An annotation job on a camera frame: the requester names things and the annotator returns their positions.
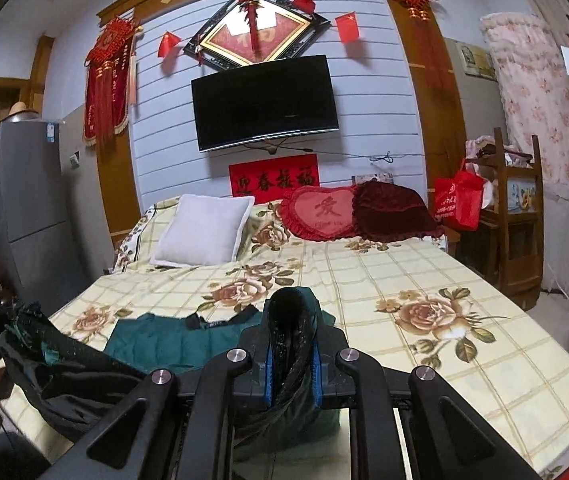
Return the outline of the red chinese knot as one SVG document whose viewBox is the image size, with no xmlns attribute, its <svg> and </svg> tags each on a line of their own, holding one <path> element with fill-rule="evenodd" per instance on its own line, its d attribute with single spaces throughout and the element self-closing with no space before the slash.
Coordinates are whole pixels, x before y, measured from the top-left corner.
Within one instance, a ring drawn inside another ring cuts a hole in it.
<svg viewBox="0 0 569 480">
<path fill-rule="evenodd" d="M 393 0 L 407 14 L 401 33 L 412 55 L 409 66 L 422 70 L 427 84 L 441 94 L 452 92 L 452 69 L 447 62 L 441 34 L 435 30 L 431 3 L 439 0 Z"/>
<path fill-rule="evenodd" d="M 109 143 L 127 128 L 139 32 L 142 28 L 134 18 L 115 16 L 87 53 L 83 131 L 87 145 Z"/>
</svg>

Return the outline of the black wall television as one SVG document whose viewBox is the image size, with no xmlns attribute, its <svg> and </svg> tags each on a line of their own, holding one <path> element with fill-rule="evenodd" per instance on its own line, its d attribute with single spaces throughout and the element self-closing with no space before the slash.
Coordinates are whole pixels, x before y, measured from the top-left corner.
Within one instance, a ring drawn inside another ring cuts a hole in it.
<svg viewBox="0 0 569 480">
<path fill-rule="evenodd" d="M 286 58 L 191 81 L 199 150 L 330 132 L 339 116 L 327 58 Z"/>
</svg>

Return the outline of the red calligraphy banner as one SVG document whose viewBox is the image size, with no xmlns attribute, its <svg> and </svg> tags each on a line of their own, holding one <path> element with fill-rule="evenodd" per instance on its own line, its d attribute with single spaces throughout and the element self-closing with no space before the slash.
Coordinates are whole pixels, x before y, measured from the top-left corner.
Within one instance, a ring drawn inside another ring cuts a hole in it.
<svg viewBox="0 0 569 480">
<path fill-rule="evenodd" d="M 316 154 L 284 156 L 229 166 L 234 197 L 253 196 L 255 203 L 281 200 L 301 186 L 319 184 Z"/>
</svg>

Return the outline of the green quilted puffer jacket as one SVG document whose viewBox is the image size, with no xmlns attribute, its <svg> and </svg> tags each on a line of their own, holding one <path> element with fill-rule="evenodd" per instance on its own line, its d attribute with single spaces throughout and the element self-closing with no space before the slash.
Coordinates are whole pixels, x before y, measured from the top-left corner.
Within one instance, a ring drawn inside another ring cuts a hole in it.
<svg viewBox="0 0 569 480">
<path fill-rule="evenodd" d="M 63 335 L 38 304 L 29 304 L 0 335 L 0 352 L 30 405 L 77 442 L 147 374 L 159 368 L 176 375 L 202 370 L 214 356 L 239 347 L 243 330 L 266 325 L 269 408 L 240 416 L 234 441 L 234 453 L 247 460 L 339 431 L 339 411 L 321 410 L 313 379 L 317 330 L 334 322 L 310 288 L 284 287 L 262 310 L 249 304 L 228 321 L 207 322 L 197 314 L 118 321 L 106 348 L 98 351 Z"/>
</svg>

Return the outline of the red shopping bag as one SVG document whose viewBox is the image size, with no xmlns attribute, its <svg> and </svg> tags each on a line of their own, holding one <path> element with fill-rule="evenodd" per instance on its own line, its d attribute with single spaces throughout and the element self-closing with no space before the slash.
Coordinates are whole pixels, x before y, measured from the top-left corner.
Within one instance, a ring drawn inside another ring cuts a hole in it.
<svg viewBox="0 0 569 480">
<path fill-rule="evenodd" d="M 467 171 L 463 159 L 451 178 L 434 181 L 433 214 L 437 221 L 455 231 L 476 231 L 481 219 L 485 180 Z"/>
</svg>

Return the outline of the small red flag right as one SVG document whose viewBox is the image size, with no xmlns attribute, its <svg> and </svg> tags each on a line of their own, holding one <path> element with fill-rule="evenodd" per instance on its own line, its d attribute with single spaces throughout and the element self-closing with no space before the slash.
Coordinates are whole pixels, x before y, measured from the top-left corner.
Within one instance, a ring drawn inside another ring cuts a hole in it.
<svg viewBox="0 0 569 480">
<path fill-rule="evenodd" d="M 349 12 L 335 18 L 335 26 L 342 44 L 351 44 L 360 38 L 357 15 Z"/>
</svg>

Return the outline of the floral checked bed sheet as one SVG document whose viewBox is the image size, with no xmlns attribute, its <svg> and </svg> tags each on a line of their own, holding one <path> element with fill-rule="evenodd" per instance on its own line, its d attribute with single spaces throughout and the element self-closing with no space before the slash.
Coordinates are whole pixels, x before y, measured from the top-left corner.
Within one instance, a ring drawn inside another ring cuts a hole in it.
<svg viewBox="0 0 569 480">
<path fill-rule="evenodd" d="M 177 206 L 151 207 L 115 272 L 56 312 L 53 325 L 100 350 L 123 320 L 196 313 L 222 321 L 281 287 L 306 286 L 356 349 L 396 370 L 434 367 L 542 478 L 569 468 L 569 354 L 434 240 L 309 242 L 270 203 L 252 210 L 234 262 L 155 268 L 152 252 Z"/>
</svg>

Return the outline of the dark red velvet cushion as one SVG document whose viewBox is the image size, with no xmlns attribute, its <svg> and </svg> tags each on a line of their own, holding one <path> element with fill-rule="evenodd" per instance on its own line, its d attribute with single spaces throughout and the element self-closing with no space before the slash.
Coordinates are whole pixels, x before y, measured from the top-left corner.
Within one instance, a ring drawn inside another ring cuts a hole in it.
<svg viewBox="0 0 569 480">
<path fill-rule="evenodd" d="M 357 233 L 373 242 L 393 243 L 444 234 L 417 192 L 377 180 L 356 186 L 353 220 Z"/>
</svg>

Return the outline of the framed fu character picture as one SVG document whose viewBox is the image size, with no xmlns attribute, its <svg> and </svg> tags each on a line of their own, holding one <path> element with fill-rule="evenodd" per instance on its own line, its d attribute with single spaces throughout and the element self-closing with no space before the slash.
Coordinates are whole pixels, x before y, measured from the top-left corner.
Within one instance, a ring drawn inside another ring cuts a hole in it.
<svg viewBox="0 0 569 480">
<path fill-rule="evenodd" d="M 182 51 L 215 70 L 298 58 L 331 26 L 290 0 L 228 0 Z"/>
</svg>

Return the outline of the red chinese knot left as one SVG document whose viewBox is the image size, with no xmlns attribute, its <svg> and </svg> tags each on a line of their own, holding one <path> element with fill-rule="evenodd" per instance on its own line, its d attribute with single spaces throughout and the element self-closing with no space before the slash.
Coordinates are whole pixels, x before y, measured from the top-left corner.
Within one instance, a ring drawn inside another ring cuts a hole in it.
<svg viewBox="0 0 569 480">
<path fill-rule="evenodd" d="M 109 143 L 127 128 L 139 32 L 142 28 L 134 18 L 115 16 L 87 53 L 83 131 L 87 145 Z"/>
</svg>

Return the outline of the wooden shelf rack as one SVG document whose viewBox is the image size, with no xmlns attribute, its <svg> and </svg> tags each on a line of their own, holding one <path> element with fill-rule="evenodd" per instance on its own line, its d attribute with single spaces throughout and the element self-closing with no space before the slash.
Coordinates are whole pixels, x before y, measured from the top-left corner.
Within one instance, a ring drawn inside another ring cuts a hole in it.
<svg viewBox="0 0 569 480">
<path fill-rule="evenodd" d="M 461 238 L 461 261 L 527 311 L 535 306 L 543 278 L 543 185 L 537 136 L 531 154 L 506 148 L 493 130 L 493 154 L 470 160 L 489 170 L 493 205 L 481 211 L 476 231 Z"/>
</svg>

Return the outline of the red heart cushion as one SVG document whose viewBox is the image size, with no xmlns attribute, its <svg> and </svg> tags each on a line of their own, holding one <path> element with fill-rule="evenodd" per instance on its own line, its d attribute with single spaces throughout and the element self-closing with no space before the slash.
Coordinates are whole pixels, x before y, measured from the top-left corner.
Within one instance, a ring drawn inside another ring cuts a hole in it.
<svg viewBox="0 0 569 480">
<path fill-rule="evenodd" d="M 353 200 L 354 186 L 321 188 L 305 185 L 283 197 L 279 214 L 294 236 L 313 242 L 331 242 L 358 235 Z"/>
</svg>

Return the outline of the pink floral rolled mattress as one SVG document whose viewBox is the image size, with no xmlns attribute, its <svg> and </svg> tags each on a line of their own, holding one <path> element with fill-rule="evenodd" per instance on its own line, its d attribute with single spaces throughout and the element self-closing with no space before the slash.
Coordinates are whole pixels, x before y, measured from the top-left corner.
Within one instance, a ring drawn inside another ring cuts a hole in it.
<svg viewBox="0 0 569 480">
<path fill-rule="evenodd" d="M 508 137 L 523 152 L 537 138 L 543 186 L 544 289 L 569 290 L 569 75 L 547 22 L 500 12 L 479 25 L 493 60 Z"/>
</svg>

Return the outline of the red chinese knot right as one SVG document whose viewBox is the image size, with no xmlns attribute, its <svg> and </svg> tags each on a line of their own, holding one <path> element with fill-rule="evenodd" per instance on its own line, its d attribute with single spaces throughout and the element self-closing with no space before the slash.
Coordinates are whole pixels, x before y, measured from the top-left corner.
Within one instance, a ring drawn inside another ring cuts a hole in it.
<svg viewBox="0 0 569 480">
<path fill-rule="evenodd" d="M 407 14 L 401 33 L 412 55 L 409 66 L 422 70 L 427 84 L 441 94 L 452 92 L 452 69 L 447 62 L 441 34 L 435 30 L 431 3 L 439 0 L 393 0 Z"/>
</svg>

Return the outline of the small red flag left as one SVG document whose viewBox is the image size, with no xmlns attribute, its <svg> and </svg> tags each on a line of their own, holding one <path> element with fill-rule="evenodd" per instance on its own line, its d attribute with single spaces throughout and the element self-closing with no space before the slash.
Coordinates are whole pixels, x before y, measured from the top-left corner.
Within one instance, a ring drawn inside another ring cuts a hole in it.
<svg viewBox="0 0 569 480">
<path fill-rule="evenodd" d="M 167 58 L 170 52 L 175 50 L 180 44 L 181 38 L 172 32 L 164 32 L 158 45 L 158 58 Z"/>
</svg>

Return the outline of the white square pillow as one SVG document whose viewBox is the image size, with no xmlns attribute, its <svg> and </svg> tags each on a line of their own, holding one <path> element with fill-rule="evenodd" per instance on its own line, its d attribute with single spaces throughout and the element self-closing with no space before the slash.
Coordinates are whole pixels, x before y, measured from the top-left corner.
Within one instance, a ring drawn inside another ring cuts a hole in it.
<svg viewBox="0 0 569 480">
<path fill-rule="evenodd" d="M 153 266 L 219 266 L 237 259 L 253 196 L 182 195 L 176 214 L 162 233 Z"/>
</svg>

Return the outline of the grey refrigerator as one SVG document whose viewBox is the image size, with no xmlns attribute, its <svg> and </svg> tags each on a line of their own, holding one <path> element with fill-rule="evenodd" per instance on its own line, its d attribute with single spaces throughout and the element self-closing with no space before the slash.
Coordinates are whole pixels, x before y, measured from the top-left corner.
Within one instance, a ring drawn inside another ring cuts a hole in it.
<svg viewBox="0 0 569 480">
<path fill-rule="evenodd" d="M 46 315 L 89 285 L 73 237 L 55 122 L 0 124 L 0 278 Z"/>
</svg>

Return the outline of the small red flag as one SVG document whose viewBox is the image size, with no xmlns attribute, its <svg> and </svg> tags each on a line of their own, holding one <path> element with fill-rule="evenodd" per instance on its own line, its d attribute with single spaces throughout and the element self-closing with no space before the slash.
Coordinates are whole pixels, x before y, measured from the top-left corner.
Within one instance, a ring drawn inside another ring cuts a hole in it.
<svg viewBox="0 0 569 480">
<path fill-rule="evenodd" d="M 351 44 L 360 38 L 357 15 L 349 12 L 335 18 L 335 26 L 342 44 Z"/>
<path fill-rule="evenodd" d="M 158 45 L 158 58 L 167 58 L 170 52 L 175 50 L 180 44 L 181 38 L 172 32 L 164 32 Z"/>
</svg>

